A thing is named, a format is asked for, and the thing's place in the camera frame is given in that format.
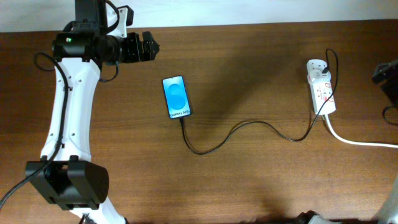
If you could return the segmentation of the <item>blue screen Galaxy smartphone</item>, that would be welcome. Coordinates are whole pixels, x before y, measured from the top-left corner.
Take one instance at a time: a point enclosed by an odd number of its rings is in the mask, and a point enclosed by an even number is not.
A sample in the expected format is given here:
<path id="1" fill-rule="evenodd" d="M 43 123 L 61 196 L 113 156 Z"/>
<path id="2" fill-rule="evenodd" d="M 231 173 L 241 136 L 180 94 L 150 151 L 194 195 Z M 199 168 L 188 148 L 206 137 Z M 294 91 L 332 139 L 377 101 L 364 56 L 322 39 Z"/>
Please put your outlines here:
<path id="1" fill-rule="evenodd" d="M 185 82 L 182 76 L 162 80 L 167 110 L 170 119 L 179 119 L 192 114 Z"/>

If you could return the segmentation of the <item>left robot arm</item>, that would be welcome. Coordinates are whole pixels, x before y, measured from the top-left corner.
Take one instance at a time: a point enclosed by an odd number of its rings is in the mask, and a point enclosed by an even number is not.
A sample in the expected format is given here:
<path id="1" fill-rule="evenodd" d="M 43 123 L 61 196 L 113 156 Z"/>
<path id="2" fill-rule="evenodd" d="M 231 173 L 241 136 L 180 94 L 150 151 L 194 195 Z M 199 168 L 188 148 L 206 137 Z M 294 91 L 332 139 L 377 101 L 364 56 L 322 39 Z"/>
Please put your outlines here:
<path id="1" fill-rule="evenodd" d="M 109 174 L 92 163 L 90 121 L 103 65 L 155 59 L 150 32 L 128 32 L 133 10 L 110 1 L 76 1 L 75 19 L 52 44 L 56 90 L 49 134 L 38 161 L 25 167 L 28 181 L 50 204 L 85 223 L 126 223 L 110 199 Z"/>

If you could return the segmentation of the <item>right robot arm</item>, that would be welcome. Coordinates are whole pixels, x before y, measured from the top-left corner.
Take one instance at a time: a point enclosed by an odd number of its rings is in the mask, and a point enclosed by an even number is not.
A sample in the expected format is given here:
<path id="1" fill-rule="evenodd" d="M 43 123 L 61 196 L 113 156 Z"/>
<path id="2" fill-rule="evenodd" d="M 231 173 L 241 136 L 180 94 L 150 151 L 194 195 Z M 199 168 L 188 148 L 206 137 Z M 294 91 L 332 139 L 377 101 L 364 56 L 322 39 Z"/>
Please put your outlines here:
<path id="1" fill-rule="evenodd" d="M 306 82 L 314 117 L 308 130 L 296 140 L 306 139 L 315 123 L 323 121 L 339 146 L 397 152 L 397 127 L 382 117 L 383 109 L 392 103 L 378 91 L 372 76 L 354 67 L 344 71 L 342 66 L 343 62 L 327 58 L 306 62 Z"/>

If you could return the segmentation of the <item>white power strip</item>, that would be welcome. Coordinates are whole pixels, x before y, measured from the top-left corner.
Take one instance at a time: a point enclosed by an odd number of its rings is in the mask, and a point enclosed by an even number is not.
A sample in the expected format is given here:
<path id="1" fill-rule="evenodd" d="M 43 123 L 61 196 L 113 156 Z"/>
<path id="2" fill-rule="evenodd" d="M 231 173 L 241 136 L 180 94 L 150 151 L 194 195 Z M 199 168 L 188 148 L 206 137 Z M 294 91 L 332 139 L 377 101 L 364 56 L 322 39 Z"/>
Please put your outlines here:
<path id="1" fill-rule="evenodd" d="M 314 113 L 326 115 L 335 112 L 336 106 L 332 94 L 331 73 L 323 73 L 327 64 L 323 60 L 311 59 L 307 62 L 307 80 L 312 94 Z"/>

